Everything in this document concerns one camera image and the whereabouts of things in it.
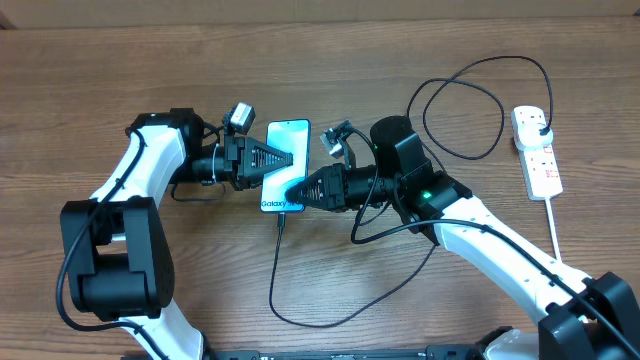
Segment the blue Galaxy smartphone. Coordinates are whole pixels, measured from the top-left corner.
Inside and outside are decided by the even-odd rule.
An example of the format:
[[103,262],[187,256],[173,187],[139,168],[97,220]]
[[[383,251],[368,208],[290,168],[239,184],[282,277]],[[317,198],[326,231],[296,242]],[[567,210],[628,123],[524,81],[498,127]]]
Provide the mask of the blue Galaxy smartphone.
[[299,213],[305,209],[286,192],[307,177],[311,124],[308,119],[273,121],[267,127],[266,144],[287,156],[287,165],[264,175],[260,199],[263,213]]

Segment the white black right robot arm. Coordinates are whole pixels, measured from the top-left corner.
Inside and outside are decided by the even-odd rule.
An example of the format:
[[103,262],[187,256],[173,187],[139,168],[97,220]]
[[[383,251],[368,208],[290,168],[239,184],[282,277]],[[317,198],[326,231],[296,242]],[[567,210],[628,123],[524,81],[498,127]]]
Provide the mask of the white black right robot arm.
[[636,359],[639,304],[608,272],[592,278],[549,256],[494,216],[472,191],[434,170],[409,118],[389,116],[370,130],[375,164],[325,166],[287,191],[289,201],[326,211],[389,202],[401,230],[466,259],[536,324],[534,334],[502,327],[471,359]]

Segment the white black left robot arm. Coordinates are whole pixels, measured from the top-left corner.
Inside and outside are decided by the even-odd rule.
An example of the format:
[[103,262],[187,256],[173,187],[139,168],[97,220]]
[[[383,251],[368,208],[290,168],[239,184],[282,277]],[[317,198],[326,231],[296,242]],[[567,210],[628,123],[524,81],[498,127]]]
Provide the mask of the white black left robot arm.
[[126,330],[150,359],[212,359],[206,336],[174,299],[175,270],[159,215],[168,187],[227,182],[259,187],[292,154],[248,137],[254,109],[239,103],[222,124],[191,108],[142,113],[113,174],[89,199],[61,210],[64,260],[56,284],[62,321],[80,332]]

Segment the white charger plug adapter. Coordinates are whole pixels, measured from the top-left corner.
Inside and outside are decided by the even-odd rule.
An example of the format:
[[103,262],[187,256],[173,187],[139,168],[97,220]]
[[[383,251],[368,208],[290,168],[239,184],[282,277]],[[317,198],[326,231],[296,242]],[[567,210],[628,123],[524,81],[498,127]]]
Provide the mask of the white charger plug adapter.
[[543,148],[552,144],[554,134],[552,130],[548,130],[545,134],[541,131],[544,126],[539,123],[525,124],[517,122],[514,128],[514,143],[519,151],[530,151]]

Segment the white power strip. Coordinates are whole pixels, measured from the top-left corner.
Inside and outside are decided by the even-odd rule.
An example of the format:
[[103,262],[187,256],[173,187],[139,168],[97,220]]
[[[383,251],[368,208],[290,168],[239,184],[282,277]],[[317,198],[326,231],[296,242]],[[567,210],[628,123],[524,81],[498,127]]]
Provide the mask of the white power strip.
[[[547,125],[544,111],[535,106],[522,105],[515,107],[510,114],[510,118],[513,131],[517,122],[525,124],[539,123],[545,129]],[[518,150],[518,153],[530,200],[544,201],[563,192],[552,144],[530,151]]]

